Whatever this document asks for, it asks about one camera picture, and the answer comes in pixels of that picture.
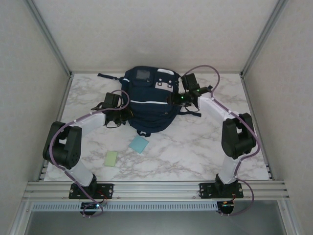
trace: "gray floor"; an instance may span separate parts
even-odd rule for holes
[[[236,210],[248,205],[237,202]],[[33,212],[26,235],[284,235],[276,202],[255,202],[239,216],[214,211],[107,212],[86,219],[78,212]]]

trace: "white stripe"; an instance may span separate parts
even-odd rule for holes
[[[131,100],[132,103],[138,103],[138,104],[168,104],[166,102],[158,102],[158,101],[135,101],[135,100]]]
[[[158,69],[157,71],[158,71],[158,72],[168,73],[168,74],[170,74],[170,75],[174,75],[174,72],[173,72],[173,71],[170,71],[170,70]]]

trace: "marble surface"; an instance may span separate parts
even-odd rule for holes
[[[215,74],[196,74],[202,86],[214,86]],[[249,112],[238,74],[221,74],[215,96],[240,113]],[[118,81],[96,74],[76,74],[69,92],[62,121],[68,122],[90,111],[101,102],[106,92],[120,89]],[[106,127],[86,135],[82,140],[81,159],[99,181],[193,181],[214,180],[219,172],[224,152],[221,147],[221,127],[202,112],[202,117],[177,116],[149,141],[141,154],[128,147],[137,135],[129,124],[116,129]],[[117,151],[115,167],[104,166],[107,151]],[[245,180],[268,180],[261,153],[245,160],[239,171]],[[69,181],[67,176],[49,164],[45,181]]]

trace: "white wall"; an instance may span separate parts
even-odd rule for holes
[[[66,75],[22,0],[0,6],[0,234],[11,227],[56,118]]]
[[[313,1],[290,0],[246,77],[265,149],[313,234]]]
[[[186,72],[201,64],[239,72],[276,2],[35,0],[76,72],[124,72],[137,65]]]

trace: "enclosure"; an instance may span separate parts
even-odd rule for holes
[[[309,0],[2,2],[0,233],[312,234],[312,10]],[[87,134],[81,160],[114,189],[103,215],[83,219],[89,200],[69,199],[72,181],[43,160],[51,124],[121,88],[98,73],[122,77],[144,65],[184,74],[203,64],[221,74],[215,96],[250,113],[262,143],[238,174],[254,194],[242,184],[235,211],[254,197],[251,209],[221,217],[216,198],[199,197],[224,159],[222,127],[201,111],[177,116],[140,154],[129,148],[129,124]],[[213,70],[194,73],[215,86]],[[105,166],[111,150],[114,167]]]

